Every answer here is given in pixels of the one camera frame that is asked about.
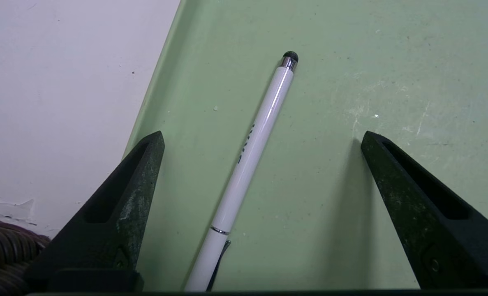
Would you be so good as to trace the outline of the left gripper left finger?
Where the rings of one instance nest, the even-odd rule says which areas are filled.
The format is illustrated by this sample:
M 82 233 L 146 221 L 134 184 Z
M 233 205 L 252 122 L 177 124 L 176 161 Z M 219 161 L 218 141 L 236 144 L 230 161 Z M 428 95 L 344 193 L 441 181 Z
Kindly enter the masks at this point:
M 34 294 L 142 291 L 136 264 L 164 150 L 160 131 L 133 147 L 27 268 Z

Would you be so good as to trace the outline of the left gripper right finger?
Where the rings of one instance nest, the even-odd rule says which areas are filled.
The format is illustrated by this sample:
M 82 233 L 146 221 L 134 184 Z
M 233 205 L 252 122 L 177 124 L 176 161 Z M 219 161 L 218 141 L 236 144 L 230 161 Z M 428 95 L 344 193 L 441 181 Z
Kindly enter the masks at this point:
M 361 150 L 420 288 L 488 289 L 488 219 L 386 137 Z

